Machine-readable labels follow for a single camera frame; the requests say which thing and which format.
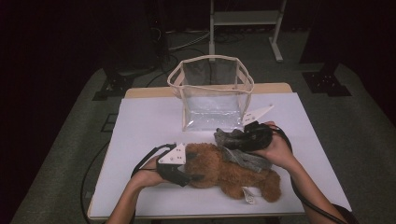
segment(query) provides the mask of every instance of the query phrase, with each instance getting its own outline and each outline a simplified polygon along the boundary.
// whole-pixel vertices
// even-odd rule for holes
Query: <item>teddy bear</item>
[[[219,186],[234,199],[244,197],[242,187],[260,189],[262,197],[269,203],[276,202],[280,195],[280,177],[272,169],[252,171],[223,158],[221,148],[210,143],[186,145],[184,172],[191,176],[190,185],[195,188]]]

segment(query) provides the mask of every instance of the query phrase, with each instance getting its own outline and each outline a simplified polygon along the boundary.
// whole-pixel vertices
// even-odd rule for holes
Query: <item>gray carpet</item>
[[[256,82],[287,82],[298,92],[306,113],[360,223],[394,223],[396,220],[396,129],[363,88],[359,77],[344,65],[335,74],[352,96],[329,97],[311,93],[302,72],[317,71],[322,64],[299,64],[308,32],[281,32],[278,45],[283,63],[277,63],[267,37],[269,33],[235,35],[244,37],[232,44],[217,44],[216,53],[239,58]],[[189,42],[197,35],[170,34],[169,42]],[[172,55],[179,60],[207,53],[201,43]],[[176,59],[163,64],[169,70]],[[134,87],[146,87],[161,70],[138,77]],[[156,78],[150,87],[166,86],[167,75]],[[93,101],[106,80],[99,69],[92,75],[43,163],[34,184],[12,223],[85,223],[80,205],[86,211],[94,192],[111,123],[118,113],[121,97]],[[163,223],[264,223],[261,218],[165,220]],[[149,223],[138,220],[137,223]],[[282,217],[281,223],[308,223],[305,216]]]

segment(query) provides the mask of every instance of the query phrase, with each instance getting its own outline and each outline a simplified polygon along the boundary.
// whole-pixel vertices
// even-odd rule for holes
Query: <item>clear plastic bin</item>
[[[183,131],[242,128],[254,81],[233,57],[206,55],[180,62],[168,85],[183,102]]]

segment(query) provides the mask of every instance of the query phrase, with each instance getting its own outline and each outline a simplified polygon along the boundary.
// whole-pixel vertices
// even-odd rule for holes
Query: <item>white paper sheet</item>
[[[259,122],[273,120],[289,137],[294,155],[332,203],[351,210],[332,167],[306,115],[297,93],[254,94],[248,111],[275,107]],[[92,198],[89,216],[108,217],[134,167],[153,148],[167,143],[215,143],[213,132],[182,132],[182,103],[174,97],[124,99],[105,162]],[[234,200],[218,187],[182,188],[162,184],[144,189],[136,208],[137,217],[182,217],[302,213],[290,176],[281,176],[282,196],[276,203],[256,197],[256,204]]]

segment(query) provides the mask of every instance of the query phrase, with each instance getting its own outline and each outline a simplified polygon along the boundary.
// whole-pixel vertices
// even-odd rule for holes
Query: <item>white tag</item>
[[[159,163],[186,164],[186,146],[182,143],[160,158]]]
[[[261,118],[262,116],[264,116],[268,111],[270,111],[272,108],[274,108],[273,105],[269,105],[267,107],[263,107],[257,110],[253,110],[250,112],[247,112],[245,114],[245,116],[242,119],[242,124],[248,125],[251,122],[254,122],[256,120],[258,120],[259,118]]]
[[[247,187],[242,187],[242,191],[244,191],[245,200],[246,200],[248,203],[250,203],[250,204],[256,203],[256,200],[254,200],[254,195],[253,195],[253,193],[251,193],[251,191],[248,190]]]

